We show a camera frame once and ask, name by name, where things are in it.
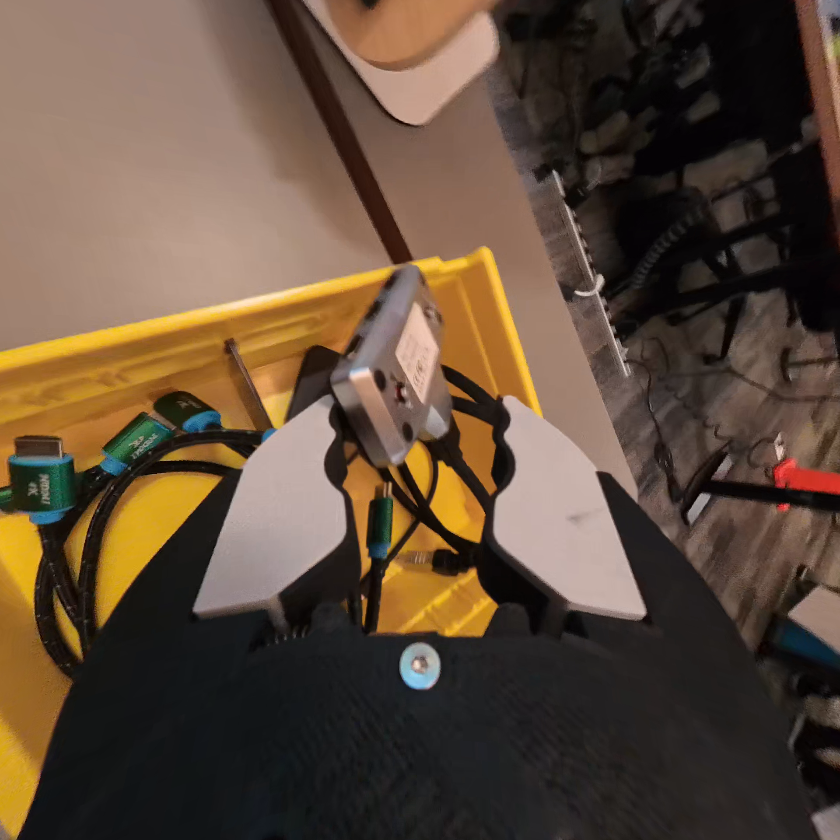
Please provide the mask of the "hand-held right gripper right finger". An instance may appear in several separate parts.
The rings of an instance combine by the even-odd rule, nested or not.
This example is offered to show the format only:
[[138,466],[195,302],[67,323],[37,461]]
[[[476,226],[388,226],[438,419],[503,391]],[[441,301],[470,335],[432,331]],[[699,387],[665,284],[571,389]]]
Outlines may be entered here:
[[512,395],[497,400],[478,577],[535,634],[570,614],[642,622],[648,614],[600,474],[571,438]]

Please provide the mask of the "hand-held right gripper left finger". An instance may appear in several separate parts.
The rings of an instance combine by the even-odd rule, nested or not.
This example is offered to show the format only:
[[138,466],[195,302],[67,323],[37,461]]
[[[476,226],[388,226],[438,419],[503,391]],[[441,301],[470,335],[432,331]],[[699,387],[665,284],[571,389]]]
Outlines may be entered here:
[[361,547],[338,405],[311,404],[242,469],[192,611],[202,620],[262,613],[278,632],[321,604],[361,601]]

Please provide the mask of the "silver HDMI switch box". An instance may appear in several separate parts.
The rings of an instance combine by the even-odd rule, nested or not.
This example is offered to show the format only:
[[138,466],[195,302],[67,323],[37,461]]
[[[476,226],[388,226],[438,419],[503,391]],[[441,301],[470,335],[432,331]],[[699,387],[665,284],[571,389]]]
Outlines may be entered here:
[[330,384],[366,458],[401,465],[418,440],[445,437],[452,397],[442,367],[444,322],[424,273],[397,267],[378,291]]

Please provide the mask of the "yellow plastic bin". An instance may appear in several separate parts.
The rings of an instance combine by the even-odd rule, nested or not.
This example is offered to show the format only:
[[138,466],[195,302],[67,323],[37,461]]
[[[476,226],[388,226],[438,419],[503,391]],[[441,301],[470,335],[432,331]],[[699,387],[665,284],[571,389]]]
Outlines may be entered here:
[[[442,362],[493,396],[542,406],[488,248],[458,259],[418,263],[444,321]],[[237,394],[224,342],[234,339],[255,373],[274,424],[284,421],[303,354],[314,345],[344,349],[355,325],[392,273],[381,268],[314,285],[70,336],[2,352],[2,485],[14,439],[63,438],[78,469],[98,462],[101,447],[159,394],[187,391],[219,410],[225,425],[252,427]],[[119,598],[214,488],[210,476],[142,479],[109,526],[98,576],[98,616]],[[444,467],[433,509],[457,533],[477,538],[478,503]],[[2,834],[16,837],[39,781],[51,733],[70,687],[39,641],[34,618],[40,543],[21,514],[2,513]],[[475,572],[454,583],[429,575],[408,584],[389,571],[383,629],[478,635],[490,598]]]

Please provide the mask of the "black bin divider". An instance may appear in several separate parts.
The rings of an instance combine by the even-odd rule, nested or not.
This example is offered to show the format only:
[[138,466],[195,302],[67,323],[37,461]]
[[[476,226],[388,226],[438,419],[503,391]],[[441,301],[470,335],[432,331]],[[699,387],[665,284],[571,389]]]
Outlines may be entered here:
[[274,428],[274,424],[258,393],[256,383],[245,365],[235,339],[225,340],[224,352],[235,389],[240,401],[245,407],[248,419],[258,431],[265,432]]

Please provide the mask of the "black bar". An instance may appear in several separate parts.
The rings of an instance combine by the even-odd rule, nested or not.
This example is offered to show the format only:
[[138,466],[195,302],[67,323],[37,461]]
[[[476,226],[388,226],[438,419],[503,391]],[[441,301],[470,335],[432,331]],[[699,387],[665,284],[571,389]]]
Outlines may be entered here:
[[839,496],[816,490],[799,490],[764,486],[724,479],[703,479],[685,490],[680,512],[687,517],[700,497],[726,497],[773,506],[808,508],[814,511],[839,513]]

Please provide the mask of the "red clamp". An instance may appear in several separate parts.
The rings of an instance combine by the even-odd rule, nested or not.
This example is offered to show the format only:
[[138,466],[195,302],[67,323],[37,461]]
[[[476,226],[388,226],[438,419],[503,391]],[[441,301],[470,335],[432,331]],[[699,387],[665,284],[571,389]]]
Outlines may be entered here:
[[839,496],[839,473],[806,469],[794,458],[785,458],[772,468],[773,483],[777,488],[802,490]]

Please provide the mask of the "white power strip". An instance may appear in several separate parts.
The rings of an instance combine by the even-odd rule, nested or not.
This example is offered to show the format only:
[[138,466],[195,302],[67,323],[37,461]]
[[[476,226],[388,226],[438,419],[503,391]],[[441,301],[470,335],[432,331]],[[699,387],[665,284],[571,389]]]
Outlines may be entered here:
[[606,304],[603,293],[606,281],[603,274],[595,267],[592,252],[586,240],[583,227],[575,211],[567,202],[562,177],[558,173],[555,164],[548,164],[546,178],[551,181],[557,194],[563,229],[584,282],[582,288],[572,290],[571,298],[587,300],[591,303],[595,314],[595,321],[604,334],[605,345],[610,351],[612,362],[619,375],[626,380],[632,376],[633,372],[628,362],[627,348],[617,336],[616,328],[613,325],[611,314]]

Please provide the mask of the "wooden document stand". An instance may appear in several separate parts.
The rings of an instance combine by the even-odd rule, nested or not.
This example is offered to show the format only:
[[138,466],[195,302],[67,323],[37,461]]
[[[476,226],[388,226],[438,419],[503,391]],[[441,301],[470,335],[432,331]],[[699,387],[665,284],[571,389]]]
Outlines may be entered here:
[[398,123],[423,127],[498,58],[498,1],[304,1]]

